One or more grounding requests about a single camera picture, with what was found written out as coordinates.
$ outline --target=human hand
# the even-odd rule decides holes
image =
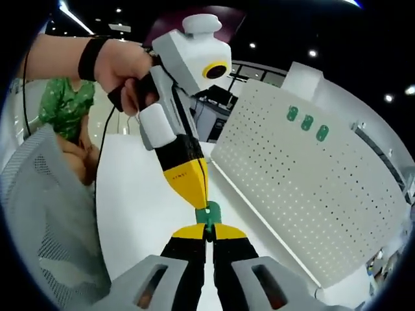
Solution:
[[[121,105],[127,115],[138,112],[138,99],[134,79],[141,80],[152,67],[152,58],[138,43],[108,40],[95,62],[95,79],[105,92],[110,93],[120,85]],[[158,100],[158,95],[149,93],[145,104]]]

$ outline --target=green floral shirt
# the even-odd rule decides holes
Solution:
[[[82,81],[81,88],[75,92],[70,79],[51,79],[41,98],[39,120],[49,123],[63,138],[78,144],[81,120],[93,105],[94,94],[93,82]]]

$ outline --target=pegboard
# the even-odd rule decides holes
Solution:
[[[293,121],[290,107],[298,108]],[[313,123],[304,130],[307,115]],[[323,141],[321,125],[329,129]],[[346,123],[256,80],[244,86],[211,157],[324,288],[366,263],[404,217],[395,179]]]

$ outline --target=black ceiling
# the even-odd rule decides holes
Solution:
[[[363,9],[340,0],[198,1],[247,15],[230,45],[233,59],[288,70],[293,61],[310,65],[370,105],[395,129],[415,157],[415,33],[412,1],[360,0]],[[160,12],[195,6],[194,1],[68,0],[69,9],[94,33],[142,42]],[[57,11],[49,34],[87,33]],[[109,23],[130,25],[131,33],[110,30]],[[255,42],[256,49],[249,43]],[[308,57],[316,49],[317,58]],[[386,103],[384,96],[395,96]]]

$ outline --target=white desk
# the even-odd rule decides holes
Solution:
[[[212,144],[202,143],[208,156]],[[209,199],[222,221],[243,230],[260,256],[281,257],[281,246],[212,163]],[[140,136],[107,135],[97,177],[97,221],[111,280],[150,254],[159,255],[171,235],[196,223],[195,210],[169,186],[154,151]],[[205,285],[198,311],[222,310],[213,284],[212,245],[207,245]]]

